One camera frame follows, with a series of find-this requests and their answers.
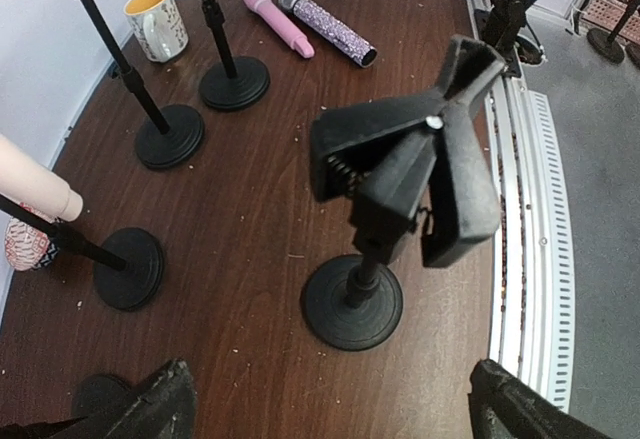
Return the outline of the black stand of glitter microphone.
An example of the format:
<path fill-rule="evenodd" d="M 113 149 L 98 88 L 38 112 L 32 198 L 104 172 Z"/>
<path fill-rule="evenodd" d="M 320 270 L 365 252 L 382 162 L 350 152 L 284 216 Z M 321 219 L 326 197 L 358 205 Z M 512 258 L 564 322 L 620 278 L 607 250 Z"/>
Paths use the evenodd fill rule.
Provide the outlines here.
<path fill-rule="evenodd" d="M 351 202 L 351 255 L 307 280 L 304 319 L 325 344 L 364 351 L 386 341 L 403 311 L 391 264 L 412 234 L 422 264 L 443 269 L 490 239 L 501 206 L 474 121 L 505 67 L 483 41 L 452 37 L 435 84 L 422 92 L 329 109 L 312 123 L 316 201 Z"/>

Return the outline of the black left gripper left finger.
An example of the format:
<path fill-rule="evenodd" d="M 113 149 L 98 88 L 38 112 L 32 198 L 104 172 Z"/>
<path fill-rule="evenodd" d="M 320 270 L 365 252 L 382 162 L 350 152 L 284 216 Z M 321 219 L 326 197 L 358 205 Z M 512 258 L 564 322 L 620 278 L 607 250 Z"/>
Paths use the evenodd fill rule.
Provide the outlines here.
<path fill-rule="evenodd" d="M 102 406 L 55 423 L 9 424 L 3 438 L 192 438 L 196 390 L 187 362 L 172 359 L 129 390 L 116 380 Z"/>

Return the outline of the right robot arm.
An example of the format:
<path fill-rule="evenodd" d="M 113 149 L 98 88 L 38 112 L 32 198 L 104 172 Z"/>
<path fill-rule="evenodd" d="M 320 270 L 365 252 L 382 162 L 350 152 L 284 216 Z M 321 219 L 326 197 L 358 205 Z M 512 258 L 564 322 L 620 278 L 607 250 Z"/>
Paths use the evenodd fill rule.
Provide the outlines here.
<path fill-rule="evenodd" d="M 527 10 L 537 0 L 490 0 L 492 8 L 481 32 L 481 39 L 505 59 L 516 52 L 521 62 L 539 65 L 545 59 L 544 47 L 528 24 Z"/>

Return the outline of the glitter purple silver microphone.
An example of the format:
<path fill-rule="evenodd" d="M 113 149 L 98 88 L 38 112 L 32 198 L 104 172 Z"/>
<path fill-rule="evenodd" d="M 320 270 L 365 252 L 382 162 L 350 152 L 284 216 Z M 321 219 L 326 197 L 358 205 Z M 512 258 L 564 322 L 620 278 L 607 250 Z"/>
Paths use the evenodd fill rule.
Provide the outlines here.
<path fill-rule="evenodd" d="M 377 58 L 377 49 L 313 0 L 278 0 L 279 6 L 310 27 L 361 68 Z"/>

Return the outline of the black clamp microphone stand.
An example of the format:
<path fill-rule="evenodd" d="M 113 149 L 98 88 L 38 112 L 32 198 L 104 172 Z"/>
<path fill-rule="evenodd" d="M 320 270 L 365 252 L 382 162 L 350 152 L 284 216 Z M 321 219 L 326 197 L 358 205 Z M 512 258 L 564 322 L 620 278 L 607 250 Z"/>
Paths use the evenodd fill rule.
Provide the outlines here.
<path fill-rule="evenodd" d="M 131 390 L 131 385 L 113 374 L 94 374 L 76 386 L 72 394 L 71 416 L 86 417 L 101 410 L 111 402 L 121 399 Z"/>

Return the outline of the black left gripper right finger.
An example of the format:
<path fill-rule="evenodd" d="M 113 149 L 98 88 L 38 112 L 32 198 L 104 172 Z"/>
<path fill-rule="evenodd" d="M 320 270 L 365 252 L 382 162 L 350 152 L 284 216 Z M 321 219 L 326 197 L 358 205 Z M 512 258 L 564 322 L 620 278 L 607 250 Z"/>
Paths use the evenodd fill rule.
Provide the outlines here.
<path fill-rule="evenodd" d="M 475 438 L 607 438 L 562 412 L 491 359 L 474 366 L 470 383 L 468 403 Z"/>

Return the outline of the pink microphone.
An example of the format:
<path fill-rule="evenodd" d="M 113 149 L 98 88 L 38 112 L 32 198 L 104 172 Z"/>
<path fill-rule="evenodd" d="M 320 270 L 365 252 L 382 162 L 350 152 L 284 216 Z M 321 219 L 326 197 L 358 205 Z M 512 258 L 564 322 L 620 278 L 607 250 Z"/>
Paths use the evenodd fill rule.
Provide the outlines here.
<path fill-rule="evenodd" d="M 304 59 L 315 56 L 315 49 L 307 36 L 274 4 L 272 0 L 243 0 L 246 7 L 257 14 L 276 35 Z"/>

